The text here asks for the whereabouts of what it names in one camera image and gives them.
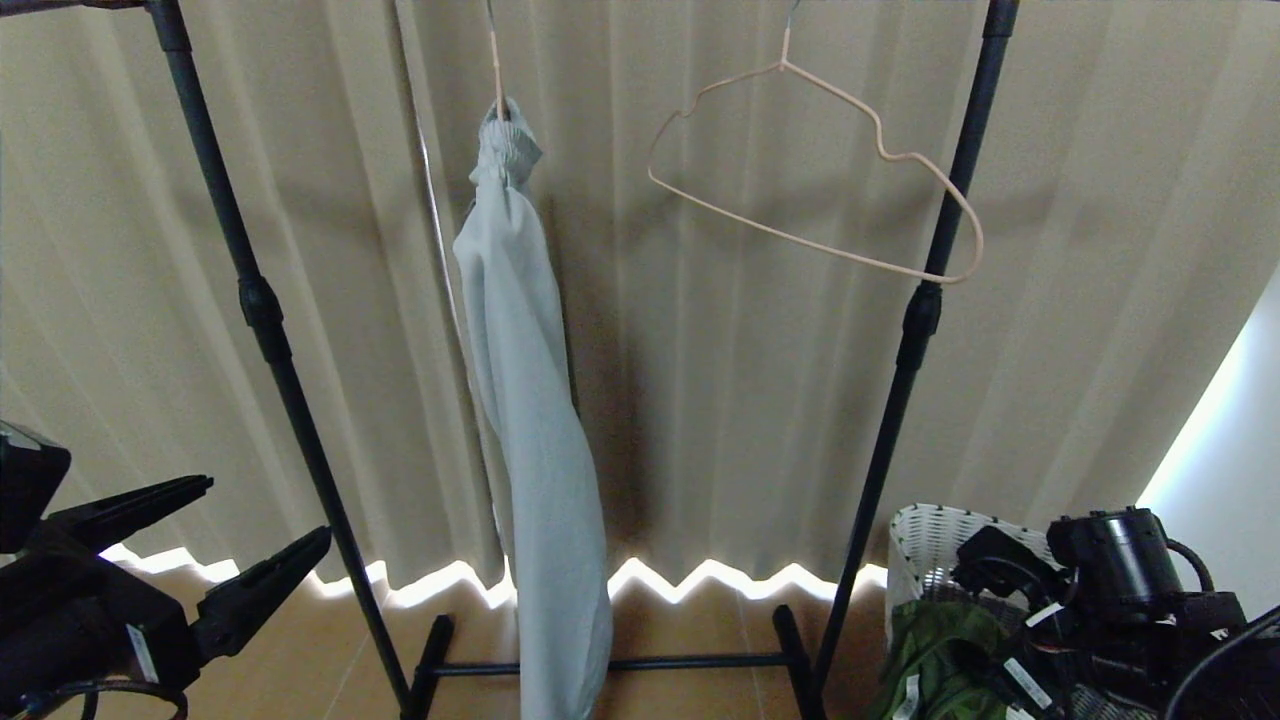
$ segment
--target clothes rack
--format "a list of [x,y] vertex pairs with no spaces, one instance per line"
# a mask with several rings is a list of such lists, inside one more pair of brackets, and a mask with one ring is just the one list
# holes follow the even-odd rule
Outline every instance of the clothes rack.
[[[37,12],[52,8],[84,4],[82,0],[0,0],[0,8],[8,13]],[[513,675],[520,673],[518,664],[458,664],[447,662],[445,655],[453,637],[453,620],[440,615],[431,625],[421,660],[410,684],[401,670],[399,659],[392,644],[387,624],[374,598],[372,588],[365,574],[365,562],[351,528],[351,520],[343,506],[342,496],[334,482],[333,470],[325,456],[324,445],[316,430],[315,420],[307,405],[306,393],[293,365],[288,336],[284,332],[284,314],[262,277],[256,256],[241,217],[236,193],[232,188],[227,165],[223,161],[218,137],[214,133],[209,106],[205,102],[200,78],[192,59],[191,38],[178,0],[123,0],[97,3],[97,6],[111,9],[145,6],[155,23],[160,47],[169,63],[169,70],[178,92],[187,129],[200,160],[200,168],[207,186],[210,200],[218,215],[227,249],[236,266],[239,286],[241,310],[246,323],[253,329],[264,360],[271,368],[271,375],[280,395],[294,439],[307,465],[311,482],[320,498],[321,507],[333,529],[333,541],[338,546],[343,566],[351,577],[356,601],[369,624],[374,647],[387,671],[388,682],[396,696],[402,720],[422,720],[428,717],[431,701],[440,678],[466,675]],[[1005,47],[1014,31],[1018,15],[1018,0],[989,0],[987,19],[983,27],[982,50],[965,109],[964,123],[951,164],[951,182],[968,193],[978,161],[978,151],[987,128],[1000,78]],[[938,211],[937,227],[929,247],[925,270],[942,275],[946,273],[960,220],[960,208],[950,196],[945,196]],[[800,639],[795,618],[786,605],[780,605],[773,612],[773,626],[778,634],[778,652],[730,653],[730,655],[685,655],[667,657],[643,657],[635,660],[614,660],[609,662],[611,671],[630,670],[681,670],[709,667],[786,667],[796,697],[796,706],[803,720],[826,720],[822,693],[831,674],[836,644],[844,629],[845,615],[852,594],[854,579],[861,565],[867,541],[876,521],[881,492],[888,477],[893,448],[906,414],[911,387],[928,348],[929,338],[937,331],[942,310],[942,288],[934,282],[923,281],[908,302],[902,319],[902,338],[899,345],[896,369],[884,405],[883,418],[876,438],[867,480],[863,486],[854,527],[850,533],[844,571],[836,589],[835,602],[822,644],[813,664]]]

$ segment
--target clothes hanger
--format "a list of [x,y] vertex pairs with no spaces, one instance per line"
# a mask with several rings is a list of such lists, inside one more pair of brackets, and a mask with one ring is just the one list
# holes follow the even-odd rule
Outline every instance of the clothes hanger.
[[511,119],[507,111],[507,94],[502,88],[502,63],[498,61],[498,31],[493,22],[493,0],[484,0],[485,15],[489,18],[489,49],[493,50],[493,83],[498,92],[498,118]]
[[[719,213],[721,215],[724,215],[726,218],[731,218],[731,219],[737,220],[740,223],[748,224],[748,225],[750,225],[750,227],[753,227],[753,228],[755,228],[758,231],[763,231],[763,232],[767,232],[769,234],[781,237],[782,240],[788,240],[791,242],[795,242],[795,243],[799,243],[799,245],[804,245],[805,247],[812,247],[814,250],[820,250],[820,251],[827,252],[829,255],[835,255],[836,258],[842,258],[845,260],[852,260],[855,263],[861,263],[864,265],[870,265],[873,268],[881,268],[881,269],[884,269],[884,270],[892,270],[895,273],[901,273],[904,275],[910,275],[913,278],[920,278],[920,279],[924,279],[924,281],[932,281],[932,282],[936,282],[936,283],[952,284],[952,283],[964,282],[965,279],[969,278],[969,275],[972,275],[974,273],[974,270],[978,269],[978,265],[982,263],[983,233],[982,233],[982,222],[978,220],[978,214],[974,213],[973,206],[970,206],[969,201],[965,200],[964,193],[961,193],[960,190],[956,188],[956,186],[947,178],[947,176],[942,170],[938,169],[937,165],[933,164],[932,160],[929,160],[924,155],[920,155],[919,152],[890,152],[890,151],[884,150],[884,128],[883,128],[883,123],[881,122],[879,115],[876,114],[876,110],[872,110],[870,106],[867,105],[865,102],[863,102],[861,100],[859,100],[859,99],[854,97],[852,95],[845,92],[844,90],[840,90],[838,87],[828,83],[827,81],[819,78],[818,76],[814,76],[813,73],[805,70],[804,68],[800,68],[800,67],[795,65],[794,63],[791,63],[791,60],[787,59],[787,51],[791,49],[791,15],[795,13],[796,6],[799,6],[799,5],[800,5],[800,0],[796,0],[795,4],[791,5],[791,10],[787,13],[787,27],[782,32],[782,59],[780,59],[777,63],[773,63],[773,64],[771,64],[768,67],[764,67],[764,68],[760,68],[758,70],[751,70],[751,72],[748,72],[748,73],[733,76],[733,77],[722,79],[719,82],[713,82],[712,85],[708,85],[707,87],[704,87],[704,88],[701,88],[701,90],[698,91],[698,95],[694,96],[694,104],[690,105],[690,108],[687,110],[676,110],[675,113],[671,114],[671,117],[667,118],[667,122],[662,123],[662,127],[658,128],[658,135],[654,136],[653,143],[649,146],[649,159],[648,159],[648,165],[646,165],[646,169],[649,172],[649,179],[652,179],[653,182],[658,183],[659,186],[667,188],[668,191],[675,192],[676,195],[684,197],[685,200],[689,200],[691,202],[696,202],[698,205],[701,205],[703,208],[707,208],[708,210],[712,210],[714,213]],[[671,123],[673,123],[676,120],[676,118],[685,119],[685,118],[689,118],[690,115],[692,115],[698,110],[698,102],[703,99],[704,95],[707,95],[708,92],[712,92],[713,90],[719,90],[722,87],[726,87],[726,86],[730,86],[730,85],[733,85],[733,83],[737,83],[737,82],[742,82],[742,81],[746,81],[746,79],[751,79],[751,78],[760,77],[760,76],[764,76],[764,74],[768,74],[768,73],[774,73],[774,72],[780,72],[780,73],[787,73],[787,72],[790,72],[790,73],[794,73],[796,77],[799,77],[799,78],[809,82],[810,85],[815,85],[815,86],[820,87],[822,90],[829,92],[831,95],[835,95],[840,100],[844,100],[845,102],[849,102],[850,105],[852,105],[852,106],[858,108],[859,110],[861,110],[876,124],[876,152],[881,156],[882,160],[888,161],[888,163],[902,163],[902,161],[906,161],[906,160],[914,160],[914,161],[919,163],[920,165],[924,165],[925,169],[928,169],[931,173],[933,173],[933,177],[937,178],[937,181],[940,183],[942,183],[943,187],[946,187],[947,193],[950,193],[951,197],[955,199],[956,204],[960,205],[960,209],[964,210],[965,217],[968,217],[969,222],[973,224],[973,236],[974,236],[973,237],[973,261],[969,263],[969,268],[966,268],[963,273],[960,273],[957,275],[936,275],[933,273],[925,273],[923,270],[916,270],[914,268],[906,268],[906,266],[902,266],[902,265],[895,265],[893,263],[886,263],[883,260],[877,260],[874,258],[867,258],[864,255],[858,255],[855,252],[847,252],[847,251],[844,251],[844,250],[837,250],[835,247],[829,247],[827,245],[822,245],[822,243],[814,242],[812,240],[805,240],[803,237],[794,236],[791,233],[780,231],[777,228],[771,228],[769,225],[765,225],[763,223],[758,223],[758,222],[755,222],[755,220],[753,220],[750,218],[745,218],[742,215],[739,215],[737,213],[732,213],[730,210],[724,210],[722,208],[712,205],[710,202],[708,202],[705,200],[701,200],[700,197],[694,197],[692,195],[685,192],[684,190],[680,190],[678,187],[675,187],[675,186],[667,183],[666,181],[658,178],[658,176],[654,174],[654,172],[653,172],[653,155],[654,155],[654,151],[658,149],[658,142],[662,140],[663,133],[667,132],[667,128],[671,127]]]

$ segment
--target beige curtain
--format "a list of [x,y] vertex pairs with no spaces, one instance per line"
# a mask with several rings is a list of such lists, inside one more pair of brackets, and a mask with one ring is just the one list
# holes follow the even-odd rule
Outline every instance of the beige curtain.
[[[532,187],[614,559],[672,580],[705,557],[833,577],[913,283],[644,176],[671,110],[777,58],[788,3],[494,5],[508,92],[547,150]],[[366,559],[393,584],[453,559],[497,579],[504,480],[431,232],[451,243],[472,196],[483,3],[186,9]],[[983,10],[803,3],[792,59],[876,106],[891,149],[946,168]],[[148,18],[67,10],[0,33],[3,413],[76,454],[60,502],[212,474],[134,548],[207,561],[323,521]],[[987,261],[947,291],[882,518],[937,501],[1043,524],[1137,498],[1280,259],[1277,64],[1262,5],[1023,4],[972,191]],[[923,263],[940,197],[873,159],[864,118],[785,77],[710,96],[658,167],[904,264]]]

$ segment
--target green cloth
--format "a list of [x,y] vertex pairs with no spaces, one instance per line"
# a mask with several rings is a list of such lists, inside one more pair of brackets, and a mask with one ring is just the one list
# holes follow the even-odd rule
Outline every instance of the green cloth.
[[908,682],[919,675],[914,711],[901,717],[915,720],[1005,720],[1006,706],[996,693],[961,673],[950,647],[968,641],[988,655],[995,653],[1006,633],[995,616],[969,602],[911,601],[893,609],[893,647],[881,674],[881,692],[867,717],[897,720],[895,712],[908,701]]

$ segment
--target white label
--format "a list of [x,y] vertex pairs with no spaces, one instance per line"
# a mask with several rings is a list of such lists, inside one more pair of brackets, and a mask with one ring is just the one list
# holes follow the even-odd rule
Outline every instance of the white label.
[[146,635],[133,625],[125,625],[125,628],[129,630],[129,642],[133,643],[133,655],[138,657],[138,667],[142,669],[142,676],[148,683],[159,683],[160,675],[156,674],[156,664],[151,660],[151,651],[147,650]]
[[893,711],[893,720],[911,720],[915,717],[916,705],[920,705],[920,676],[911,675],[906,679],[906,697]]
[[1057,611],[1060,610],[1062,610],[1061,605],[1051,602],[1044,607],[1039,609],[1034,615],[1032,615],[1027,620],[1023,620],[1023,623],[1025,623],[1028,628],[1034,628],[1036,625],[1043,623],[1046,618],[1057,614]]
[[1039,687],[1039,683],[1036,682],[1036,678],[1032,678],[1032,674],[1023,667],[1021,662],[1010,657],[1005,661],[1005,670],[1009,670],[1009,674],[1014,678],[1014,680],[1016,680],[1018,684],[1027,691],[1027,694],[1036,701],[1036,705],[1041,706],[1041,710],[1053,705],[1053,698],[1048,697],[1044,688]]

